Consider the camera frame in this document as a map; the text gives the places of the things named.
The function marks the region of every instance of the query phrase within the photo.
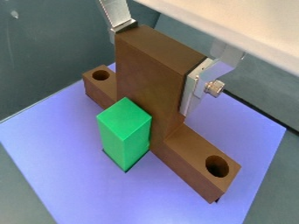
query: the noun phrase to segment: brown wooden block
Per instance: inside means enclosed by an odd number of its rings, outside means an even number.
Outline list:
[[[107,109],[118,101],[118,78],[114,71],[99,66],[83,74],[87,96]]]
[[[86,72],[87,95],[105,109],[129,97],[153,116],[151,151],[211,203],[241,166],[183,124],[179,113],[186,76],[206,56],[147,26],[117,34],[115,43],[117,75],[106,66]]]
[[[186,75],[206,58],[149,26],[117,35],[118,99],[129,97],[153,116],[151,148],[183,123]]]
[[[185,124],[153,152],[210,203],[229,190],[241,165]]]

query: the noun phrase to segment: blue table surface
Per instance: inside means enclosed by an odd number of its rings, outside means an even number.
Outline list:
[[[242,223],[286,129],[227,95],[186,119],[241,165],[209,204],[151,151],[125,173],[102,150],[83,81],[0,124],[0,142],[58,223]]]

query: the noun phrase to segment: metal bracket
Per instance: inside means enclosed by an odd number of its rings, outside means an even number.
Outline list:
[[[237,68],[246,56],[243,51],[218,39],[210,53],[217,59],[206,59],[187,76],[181,107],[185,116],[195,110],[207,93],[214,97],[221,95],[225,83],[218,78]]]
[[[99,3],[107,21],[110,42],[115,44],[117,33],[138,27],[138,22],[131,18],[127,0],[99,0]]]

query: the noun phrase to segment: green block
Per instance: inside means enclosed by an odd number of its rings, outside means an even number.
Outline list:
[[[125,172],[149,151],[153,117],[123,98],[98,115],[105,152]]]

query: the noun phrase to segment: circular hole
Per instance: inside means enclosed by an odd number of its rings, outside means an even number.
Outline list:
[[[230,173],[227,161],[219,156],[210,156],[206,159],[206,167],[211,175],[225,178]]]
[[[110,74],[106,70],[98,70],[94,74],[93,74],[93,78],[98,81],[105,81],[109,78]]]

